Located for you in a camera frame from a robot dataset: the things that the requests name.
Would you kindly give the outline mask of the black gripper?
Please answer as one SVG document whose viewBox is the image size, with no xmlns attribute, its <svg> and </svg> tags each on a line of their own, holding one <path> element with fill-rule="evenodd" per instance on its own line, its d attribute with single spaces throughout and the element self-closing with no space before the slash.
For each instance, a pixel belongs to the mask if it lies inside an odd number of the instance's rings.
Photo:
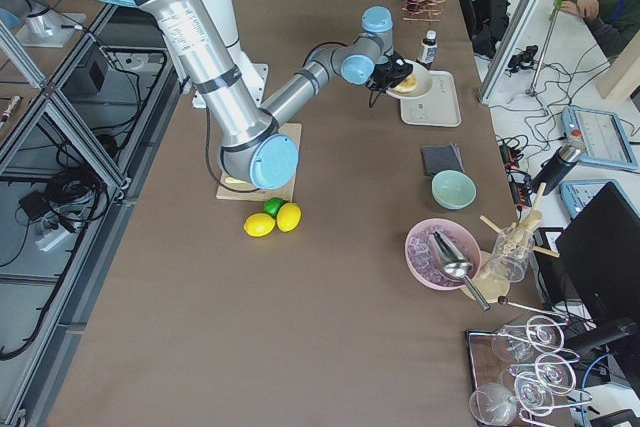
<svg viewBox="0 0 640 427">
<path fill-rule="evenodd" d="M 387 61 L 376 64 L 368 80 L 370 91 L 384 92 L 403 82 L 411 74 L 411 64 L 398 53 L 387 56 Z"/>
</svg>

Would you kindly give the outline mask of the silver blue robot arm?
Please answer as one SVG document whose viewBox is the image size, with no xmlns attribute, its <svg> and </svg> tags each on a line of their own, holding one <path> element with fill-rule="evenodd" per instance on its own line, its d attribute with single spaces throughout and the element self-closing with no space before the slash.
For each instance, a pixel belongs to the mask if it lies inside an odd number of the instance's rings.
<svg viewBox="0 0 640 427">
<path fill-rule="evenodd" d="M 231 0 L 98 0 L 151 14 L 206 107 L 222 129 L 218 162 L 229 176 L 274 190 L 295 175 L 296 144 L 282 124 L 334 77 L 384 91 L 413 70 L 396 54 L 393 20 L 382 6 L 367 9 L 351 45 L 312 50 L 305 65 L 262 105 L 246 86 L 231 54 L 236 36 Z"/>
</svg>

